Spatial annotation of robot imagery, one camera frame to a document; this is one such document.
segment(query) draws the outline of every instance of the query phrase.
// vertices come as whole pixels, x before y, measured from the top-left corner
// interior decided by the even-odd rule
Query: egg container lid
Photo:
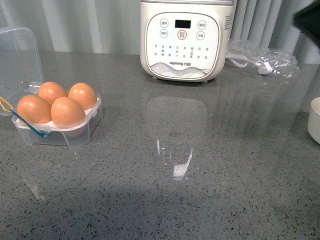
[[[0,96],[16,109],[19,100],[37,94],[43,82],[34,33],[26,27],[0,28]],[[0,107],[0,115],[11,114]]]

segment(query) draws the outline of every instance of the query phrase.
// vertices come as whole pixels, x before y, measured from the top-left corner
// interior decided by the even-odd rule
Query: brown egg
[[[58,83],[47,81],[41,85],[38,96],[45,99],[50,105],[52,105],[56,99],[67,97],[68,94]]]
[[[22,97],[16,111],[28,123],[46,124],[51,121],[50,104],[37,95]]]
[[[51,106],[51,118],[54,124],[80,124],[85,117],[86,114],[81,105],[67,96],[59,97]]]
[[[82,106],[83,110],[91,109],[97,102],[96,92],[84,82],[73,85],[68,97],[76,100]]]

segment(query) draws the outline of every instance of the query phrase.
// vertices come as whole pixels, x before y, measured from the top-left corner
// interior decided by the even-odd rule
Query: appliance logo
[[[176,61],[171,61],[169,64],[170,64],[170,65],[191,66],[191,62],[176,62]]]

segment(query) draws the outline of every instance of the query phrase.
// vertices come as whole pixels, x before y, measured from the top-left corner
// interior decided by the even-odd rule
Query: button
[[[203,40],[205,38],[205,33],[203,31],[199,31],[197,34],[196,34],[196,38],[198,40]]]
[[[178,31],[178,38],[183,40],[183,39],[186,39],[187,37],[187,32],[185,30],[180,30]]]
[[[165,39],[166,37],[168,37],[168,31],[165,29],[162,29],[160,31],[160,36]]]
[[[207,23],[206,23],[205,21],[201,20],[200,22],[198,22],[198,28],[199,28],[200,30],[203,30],[203,29],[205,29],[206,27],[207,27]]]
[[[165,29],[166,27],[168,27],[168,25],[169,25],[169,22],[168,22],[167,19],[165,19],[165,18],[161,19],[161,21],[160,21],[160,26],[161,26],[162,28]]]

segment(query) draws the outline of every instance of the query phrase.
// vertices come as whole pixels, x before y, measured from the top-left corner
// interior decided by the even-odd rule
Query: white bowl
[[[320,144],[320,97],[311,101],[308,132],[310,136]]]

